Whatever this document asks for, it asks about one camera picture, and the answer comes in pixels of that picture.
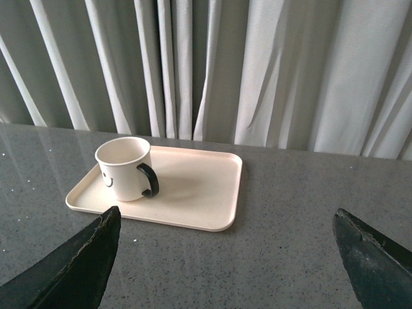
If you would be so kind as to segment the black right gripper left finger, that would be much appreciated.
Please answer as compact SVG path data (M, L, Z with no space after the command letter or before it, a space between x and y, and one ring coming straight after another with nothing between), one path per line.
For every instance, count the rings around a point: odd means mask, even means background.
M121 215L110 207L1 286L1 308L98 308L117 256Z

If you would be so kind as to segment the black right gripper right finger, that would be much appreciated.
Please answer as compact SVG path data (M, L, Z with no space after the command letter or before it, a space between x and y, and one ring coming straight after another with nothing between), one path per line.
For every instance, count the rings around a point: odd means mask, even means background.
M411 308L411 251L345 209L333 233L357 300L363 308Z

